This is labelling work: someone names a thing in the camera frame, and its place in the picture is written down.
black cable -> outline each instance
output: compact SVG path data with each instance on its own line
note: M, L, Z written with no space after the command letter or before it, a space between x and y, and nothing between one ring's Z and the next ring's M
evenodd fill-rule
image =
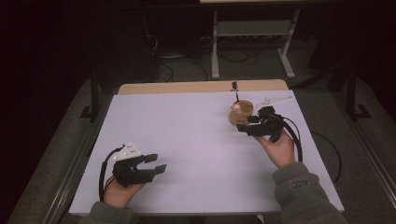
M337 158L338 158L338 160L339 160L337 176L335 177L335 179L334 179L334 181L333 181L333 183L336 183L336 182L338 181L338 179L340 178L341 171L342 171L342 169L343 169L343 161L342 161L342 159L341 159L340 151L339 151L338 148L335 146L335 144L334 144L332 141L329 140L329 138L323 136L323 135L320 134L320 133L316 133L316 132L312 132L312 131L311 131L311 133L312 133L312 134L315 134L315 135L317 135L317 136L319 136L319 137L322 137L324 140L326 140L326 141L327 141L330 145L332 145L332 147L334 148L334 151L335 151L335 153L337 154Z
M290 122L294 125L294 127L295 127L296 130L297 130L298 139L301 141L300 130L298 130L297 125L296 125L291 119L288 119L288 118L285 118L285 117L283 117L283 119L286 119L286 120L290 121Z
M105 188L104 188L104 182L105 182L105 173L106 173L106 168L107 168L107 161L110 159L111 155L113 155L115 152L119 152L122 150L122 148L125 147L125 145L122 145L122 147L118 147L111 151L105 161L102 162L102 169L100 170L100 175L99 175L99 199L102 202L104 197L105 197Z
M198 65L200 68L202 68L202 70L205 73L205 80L208 81L206 69L201 64L199 64L197 62L190 61L190 60L177 60L177 59L175 59L173 61L169 61L169 62L165 62L165 63L194 63L194 64Z
M286 128L286 130L289 132L289 134L291 135L291 138L294 141L294 144L297 147L297 156L298 156L298 161L299 162L303 162L303 148L301 146L301 141L300 141L300 137L297 137L296 133L294 132L294 130L289 126L289 124L283 120L283 117L279 117L279 115L274 115L274 114L267 114L268 116L270 116L271 118L277 119L278 121L283 123L283 126Z
M289 126L287 122L283 121L283 124L285 125L286 130L288 130L289 134L293 138L294 144L297 146L298 161L303 162L303 148L301 147L300 139L297 138L294 130Z
M111 179L111 180L108 182L108 184L105 185L104 191L106 191L107 187L108 187L111 183L113 183L113 181L114 181L115 179L116 179L116 177L114 177L113 179Z
M160 71L161 71L163 74L166 74L166 75L169 76L168 79L163 78L164 82L169 82L170 80L173 80L173 81L174 81L174 78L173 78L173 76L174 76L174 71L173 71L173 69L172 69L169 65L166 65L166 64L164 64L164 63L161 63L160 66L164 66L164 67L168 68L169 71L170 71L170 74L168 74L168 73L165 73L165 72L160 68Z
M259 61L259 57L258 55L260 54L260 52L255 52L252 55L250 55L247 51L242 50L240 51L244 54L246 54L246 58L244 59L239 59L238 57L236 57L235 55L233 55L232 53L226 53L225 51L221 50L218 51L218 55L225 61L229 61L232 63L243 63L243 64L255 64ZM247 63L248 60L254 58L254 61L251 63Z

table leg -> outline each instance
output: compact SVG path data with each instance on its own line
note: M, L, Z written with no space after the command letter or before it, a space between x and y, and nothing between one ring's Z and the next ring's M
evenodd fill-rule
M214 12L213 19L213 50L212 50L212 78L219 79L219 59L218 59L218 12Z
M288 33L286 34L286 43L283 46L283 48L277 50L280 60L282 61L283 67L285 68L286 75L290 79L295 78L295 75L289 63L288 56L286 54L288 53L290 41L293 37L294 29L296 27L299 14L300 14L300 9L299 8L295 9L293 13L293 17L290 21Z

floor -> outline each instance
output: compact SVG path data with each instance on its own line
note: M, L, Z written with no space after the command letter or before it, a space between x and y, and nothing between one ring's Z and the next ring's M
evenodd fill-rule
M317 41L293 40L288 57L296 78L286 78L276 52L283 41L282 38L224 39L219 58L220 80L281 78L291 87L319 72L307 68ZM210 49L204 52L198 58L167 52L157 81L211 80ZM370 86L360 79L356 105L364 105L371 117L352 121L345 111L346 87L339 92L328 91L331 78L328 75L294 92L343 202L344 216L351 224L395 223L396 204L390 197L395 193L395 123L375 99ZM78 222L79 217L68 214L67 208L112 94L100 94L100 112L94 121L80 117L91 104L90 97L87 80L66 111L8 223ZM264 222L280 223L279 214L265 215Z

table surface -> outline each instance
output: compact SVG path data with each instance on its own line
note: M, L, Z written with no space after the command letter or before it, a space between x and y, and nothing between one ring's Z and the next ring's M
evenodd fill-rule
M261 83L261 91L256 89L257 83ZM280 85L282 81L238 81L239 98L253 104L265 98L294 98L292 91L271 90L274 83ZM216 84L220 86L218 91L206 88L199 91L199 87ZM239 133L228 120L230 105L235 101L234 92L230 92L231 81L137 84L137 89L145 86L141 91L134 90L134 85L121 87L120 94L114 97L70 213L86 215L90 212L99 199L102 161L111 150L130 141L134 141L145 155L159 154L157 161L140 164L139 169L167 164L164 174L155 176L152 183L134 196L130 207L141 216L280 211L272 180L276 167L252 137ZM176 93L161 92L171 90L169 86L180 88L174 89ZM319 176L335 207L344 210L297 101L274 108L277 114L296 123L301 133L305 165ZM112 161L108 163L106 178L111 176L113 164Z

right hand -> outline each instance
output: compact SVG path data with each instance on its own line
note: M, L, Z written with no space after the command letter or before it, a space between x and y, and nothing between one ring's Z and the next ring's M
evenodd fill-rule
M133 184L127 188L120 185L116 177L111 176L106 182L105 197L103 202L114 207L126 208L134 195L146 184Z
M254 137L267 152L268 157L277 168L283 168L293 162L294 159L294 141L284 129L280 131L279 140L272 142L262 136Z

